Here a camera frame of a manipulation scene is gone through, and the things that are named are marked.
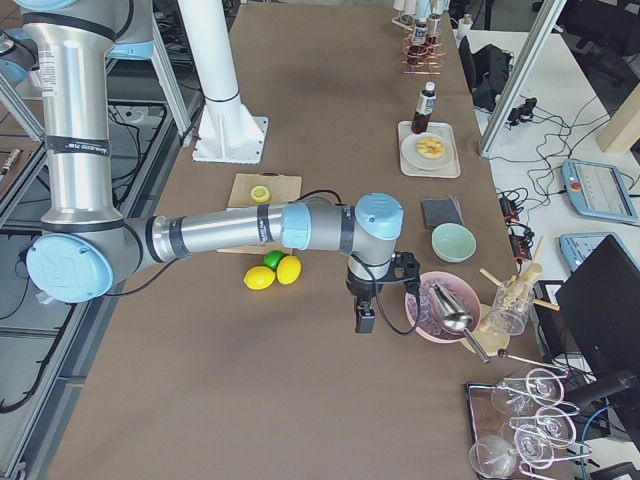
pink bowl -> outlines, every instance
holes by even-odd
[[[467,282],[460,277],[451,275],[447,272],[427,272],[420,275],[420,319],[418,320],[418,328],[416,333],[421,337],[431,340],[435,343],[455,343],[462,340],[462,334],[456,335],[447,332],[440,323],[438,323],[434,309],[431,304],[431,287],[437,283],[451,292],[451,295],[465,307],[473,316],[473,323],[469,330],[474,331],[480,322],[480,300],[476,292],[469,286]],[[411,326],[415,323],[417,305],[413,295],[405,295],[404,307],[407,312],[407,319]]]

wine glass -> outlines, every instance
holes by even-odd
[[[560,377],[545,368],[534,368],[524,377],[505,377],[491,392],[491,403],[510,417],[533,415],[538,406],[558,405],[564,397]]]
[[[499,435],[479,438],[469,450],[471,467],[487,478],[509,478],[518,466],[518,452]]]
[[[555,460],[551,442],[535,425],[521,425],[516,428],[513,443],[522,460],[531,468],[544,470]]]
[[[514,442],[515,431],[524,425],[538,427],[553,448],[567,448],[576,441],[576,426],[570,416],[557,407],[541,407],[535,415],[512,418],[500,429],[500,435]]]

label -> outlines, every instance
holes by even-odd
[[[433,112],[433,106],[436,104],[436,96],[427,97],[423,94],[420,94],[418,98],[418,105],[416,106],[416,112],[421,115],[431,115]]]
[[[54,97],[58,88],[56,78],[56,57],[50,50],[40,51],[40,81],[42,82],[42,96]]]
[[[58,137],[47,135],[44,140],[47,150],[58,153],[91,153],[108,157],[111,155],[111,145],[107,140],[87,140],[73,137]]]
[[[426,27],[413,27],[413,33],[411,34],[411,45],[422,45],[427,39]]]

light green bowl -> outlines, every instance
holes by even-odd
[[[469,229],[457,223],[438,225],[431,235],[431,246],[445,262],[458,263],[476,251],[476,239]]]

white tray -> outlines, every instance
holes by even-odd
[[[458,178],[460,176],[460,160],[456,139],[453,136],[453,128],[448,123],[429,122],[427,132],[439,135],[448,140],[453,147],[453,159],[445,166],[434,170],[422,170],[411,165],[402,156],[402,141],[411,135],[411,122],[403,121],[398,123],[398,154],[400,156],[400,170],[410,177],[435,177],[435,178]]]

